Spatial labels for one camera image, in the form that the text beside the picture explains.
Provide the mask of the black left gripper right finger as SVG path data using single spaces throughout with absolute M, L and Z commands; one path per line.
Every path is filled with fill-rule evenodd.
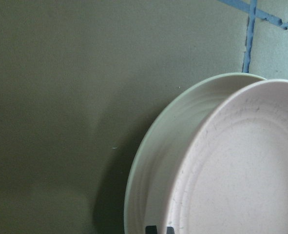
M 174 228 L 171 226 L 168 226 L 166 228 L 166 234 L 174 234 Z

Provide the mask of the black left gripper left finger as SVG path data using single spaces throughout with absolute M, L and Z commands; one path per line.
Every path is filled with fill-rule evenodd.
M 145 234 L 157 234 L 157 227 L 155 225 L 146 226 Z

